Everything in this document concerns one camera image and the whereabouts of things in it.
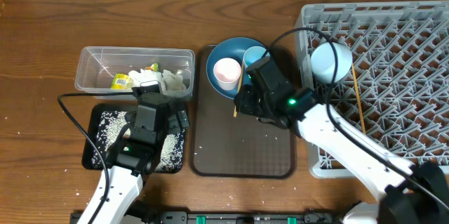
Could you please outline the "light blue bowl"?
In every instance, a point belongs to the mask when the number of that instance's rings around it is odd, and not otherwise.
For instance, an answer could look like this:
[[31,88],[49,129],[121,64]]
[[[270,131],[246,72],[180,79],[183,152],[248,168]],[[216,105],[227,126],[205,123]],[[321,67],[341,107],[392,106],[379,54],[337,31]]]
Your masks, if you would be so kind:
[[[343,79],[351,69],[352,53],[342,44],[333,43],[337,52],[337,74],[335,82]],[[311,70],[316,80],[322,84],[329,84],[335,69],[335,56],[331,45],[324,43],[318,46],[311,56]]]

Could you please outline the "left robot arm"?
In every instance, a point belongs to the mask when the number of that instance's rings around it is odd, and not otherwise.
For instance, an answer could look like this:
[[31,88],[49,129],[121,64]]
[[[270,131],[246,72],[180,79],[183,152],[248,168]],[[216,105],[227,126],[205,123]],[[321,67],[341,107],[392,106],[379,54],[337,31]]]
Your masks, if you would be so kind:
[[103,158],[105,169],[79,223],[120,223],[159,165],[167,135],[189,126],[183,102],[162,94],[157,80],[133,87],[138,105]]

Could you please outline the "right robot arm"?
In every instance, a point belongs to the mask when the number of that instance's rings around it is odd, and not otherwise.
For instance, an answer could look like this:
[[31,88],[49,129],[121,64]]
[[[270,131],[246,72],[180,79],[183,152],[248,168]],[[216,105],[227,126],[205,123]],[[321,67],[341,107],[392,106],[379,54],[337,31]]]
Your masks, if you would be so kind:
[[239,112],[288,129],[357,177],[376,199],[353,206],[341,223],[447,223],[448,184],[432,162],[416,165],[374,143],[310,88],[296,90],[269,57],[246,68],[251,83],[234,99]]

